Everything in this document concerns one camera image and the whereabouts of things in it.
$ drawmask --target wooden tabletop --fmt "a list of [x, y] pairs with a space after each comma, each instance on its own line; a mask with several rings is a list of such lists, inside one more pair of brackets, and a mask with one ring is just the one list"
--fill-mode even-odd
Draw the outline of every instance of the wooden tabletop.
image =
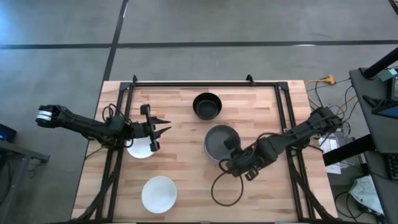
[[[310, 114], [303, 81], [287, 81], [297, 124]], [[116, 104], [120, 82], [105, 82], [99, 99], [96, 119], [109, 103]], [[193, 99], [203, 92], [211, 92], [223, 103], [221, 113], [211, 121], [197, 118], [192, 109]], [[126, 96], [122, 105], [126, 105]], [[288, 120], [285, 97], [285, 117]], [[240, 135], [242, 147], [253, 143], [264, 132], [280, 133], [275, 90], [271, 87], [142, 87], [134, 88], [131, 112], [133, 121], [143, 122], [139, 107], [149, 103], [151, 113], [171, 124], [157, 125], [157, 129], [172, 126], [159, 139], [160, 150], [147, 159], [136, 159], [124, 151], [119, 180], [114, 222], [288, 222], [297, 221], [292, 186], [285, 153], [260, 171], [254, 181], [244, 180], [242, 199], [232, 207], [217, 205], [211, 198], [210, 187], [221, 174], [217, 163], [204, 150], [205, 134], [218, 124], [233, 127]], [[88, 154], [98, 149], [91, 142]], [[320, 203], [337, 217], [333, 196], [322, 155], [308, 148], [303, 151], [310, 188]], [[84, 163], [72, 218], [78, 217], [98, 193], [103, 175], [106, 150], [90, 156]], [[177, 201], [166, 213], [148, 212], [141, 202], [144, 184], [152, 177], [163, 175], [177, 186]], [[215, 197], [223, 203], [236, 200], [241, 190], [240, 180], [223, 176], [215, 186]], [[305, 200], [301, 192], [303, 209]], [[106, 214], [108, 205], [104, 206]]]

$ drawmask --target gray floor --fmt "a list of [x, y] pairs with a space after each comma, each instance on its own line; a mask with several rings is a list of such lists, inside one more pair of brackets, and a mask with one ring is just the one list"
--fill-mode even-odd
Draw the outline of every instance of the gray floor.
[[[3, 0], [0, 44], [110, 43], [120, 7], [121, 0]], [[386, 0], [139, 0], [129, 3], [119, 42], [386, 40], [398, 38], [397, 26]], [[140, 80], [242, 80], [251, 74], [257, 80], [334, 75], [338, 81], [396, 47], [119, 49], [110, 80], [131, 80], [132, 75]], [[39, 167], [32, 180], [26, 178], [10, 223], [70, 218], [87, 141], [70, 131], [39, 128], [34, 119], [39, 105], [46, 104], [92, 117], [108, 54], [108, 49], [0, 50], [0, 123], [19, 132], [19, 145], [51, 154], [46, 167]], [[349, 86], [343, 82], [319, 89], [324, 105], [342, 104]], [[313, 91], [309, 95], [315, 99]], [[352, 136], [368, 133], [359, 107], [350, 123]], [[372, 217], [363, 221], [374, 222]]]

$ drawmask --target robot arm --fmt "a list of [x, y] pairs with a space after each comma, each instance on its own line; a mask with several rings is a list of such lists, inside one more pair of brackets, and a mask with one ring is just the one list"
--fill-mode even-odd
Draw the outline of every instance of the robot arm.
[[333, 114], [329, 108], [319, 108], [313, 111], [306, 121], [286, 131], [283, 134], [271, 134], [268, 137], [259, 138], [254, 144], [244, 150], [239, 148], [235, 139], [227, 139], [224, 144], [232, 149], [231, 159], [226, 163], [228, 173], [234, 177], [245, 174], [247, 180], [253, 180], [259, 170], [275, 162], [278, 155], [285, 148], [305, 148], [310, 137], [314, 134], [326, 134], [341, 126], [339, 117]]
[[150, 149], [152, 152], [159, 150], [159, 143], [156, 141], [162, 133], [171, 127], [155, 131], [155, 124], [167, 124], [164, 121], [150, 116], [150, 106], [142, 105], [141, 114], [146, 116], [145, 123], [132, 123], [123, 116], [116, 115], [99, 122], [84, 116], [72, 113], [64, 106], [41, 105], [36, 122], [44, 128], [66, 128], [80, 133], [87, 139], [96, 139], [106, 147], [123, 146], [126, 140], [134, 138], [150, 137]]

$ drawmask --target table leg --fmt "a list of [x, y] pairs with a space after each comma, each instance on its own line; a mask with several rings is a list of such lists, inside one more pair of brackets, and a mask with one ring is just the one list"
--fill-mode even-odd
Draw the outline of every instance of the table leg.
[[338, 149], [325, 153], [323, 160], [325, 161], [325, 166], [328, 166], [366, 151], [374, 151], [374, 149], [372, 136], [368, 134]]

